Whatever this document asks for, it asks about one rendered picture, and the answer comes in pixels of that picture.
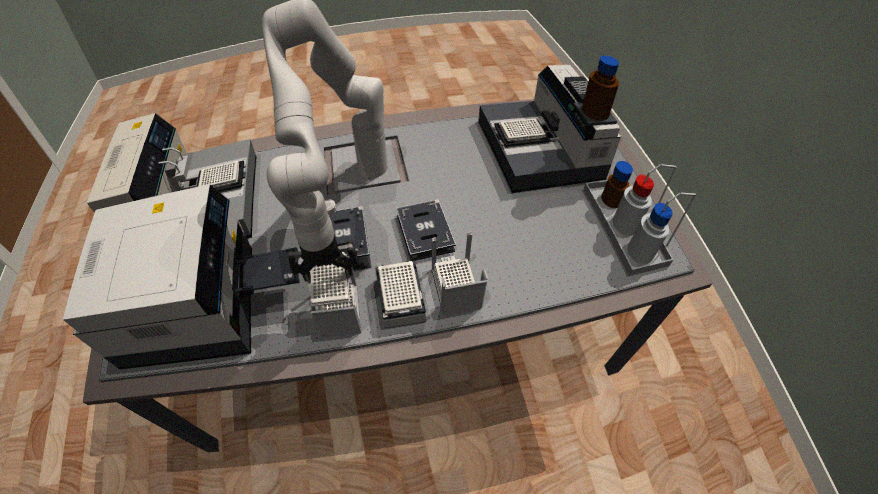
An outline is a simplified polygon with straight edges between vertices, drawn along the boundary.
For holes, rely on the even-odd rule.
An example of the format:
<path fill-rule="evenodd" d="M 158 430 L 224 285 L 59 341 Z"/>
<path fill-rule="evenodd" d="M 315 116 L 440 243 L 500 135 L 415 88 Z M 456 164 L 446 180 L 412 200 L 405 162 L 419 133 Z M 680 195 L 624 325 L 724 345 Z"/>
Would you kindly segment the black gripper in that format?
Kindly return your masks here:
<path fill-rule="evenodd" d="M 299 247 L 300 247 L 300 245 L 299 245 Z M 296 252 L 294 251 L 294 249 L 289 249 L 289 263 L 290 263 L 290 267 L 292 270 L 292 274 L 301 273 L 301 275 L 304 278 L 304 281 L 308 282 L 308 284 L 311 283 L 310 271 L 312 270 L 312 268 L 314 266 L 318 267 L 318 266 L 333 264 L 337 267 L 342 267 L 345 270 L 345 274 L 346 274 L 347 279 L 350 279 L 350 276 L 352 276 L 352 268 L 351 267 L 358 266 L 358 256 L 357 256 L 355 247 L 353 245 L 353 242 L 347 241 L 347 245 L 340 246 L 336 241 L 335 234 L 334 234 L 334 238 L 333 238 L 332 242 L 330 243 L 330 245 L 328 245 L 326 248 L 324 248 L 320 251 L 314 251 L 314 252 L 306 251 L 301 247 L 300 247 L 300 249 L 301 249 L 301 251 L 296 251 Z M 346 254 L 346 256 L 343 255 L 342 252 L 344 252 Z M 349 257 L 347 257 L 347 256 L 349 256 Z M 298 262 L 297 262 L 300 257 L 304 260 L 301 263 L 301 265 L 298 264 Z M 325 259 L 325 262 L 322 259 Z M 313 261 L 313 260 L 320 260 L 320 261 Z M 296 266 L 296 263 L 297 263 L 297 266 Z M 331 263 L 331 264 L 328 264 L 328 263 Z"/>

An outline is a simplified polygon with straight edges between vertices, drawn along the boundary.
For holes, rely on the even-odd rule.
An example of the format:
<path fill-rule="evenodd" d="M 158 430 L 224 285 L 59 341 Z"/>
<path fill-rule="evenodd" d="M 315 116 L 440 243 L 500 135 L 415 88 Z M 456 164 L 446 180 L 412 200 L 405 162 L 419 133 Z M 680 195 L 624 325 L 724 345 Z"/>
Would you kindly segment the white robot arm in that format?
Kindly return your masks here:
<path fill-rule="evenodd" d="M 313 71 L 346 106 L 365 109 L 353 116 L 352 130 L 358 171 L 366 178 L 387 171 L 383 83 L 379 78 L 354 75 L 353 55 L 312 0 L 290 0 L 268 9 L 262 18 L 262 32 L 273 90 L 276 139 L 283 145 L 305 148 L 304 152 L 272 159 L 267 181 L 289 212 L 300 247 L 320 251 L 334 238 L 329 216 L 336 212 L 336 204 L 324 200 L 319 191 L 328 181 L 328 167 L 314 131 L 310 92 L 288 65 L 286 49 L 315 42 L 310 56 Z"/>

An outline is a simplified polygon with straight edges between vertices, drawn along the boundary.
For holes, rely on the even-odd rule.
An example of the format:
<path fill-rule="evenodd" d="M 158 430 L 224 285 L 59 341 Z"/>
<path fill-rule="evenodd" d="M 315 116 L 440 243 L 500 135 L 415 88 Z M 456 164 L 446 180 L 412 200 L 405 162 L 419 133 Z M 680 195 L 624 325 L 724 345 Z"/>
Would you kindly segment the red bottle cap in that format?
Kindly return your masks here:
<path fill-rule="evenodd" d="M 642 196 L 650 195 L 654 187 L 654 182 L 651 178 L 648 177 L 646 183 L 644 182 L 645 179 L 646 175 L 638 175 L 633 185 L 634 190 Z"/>

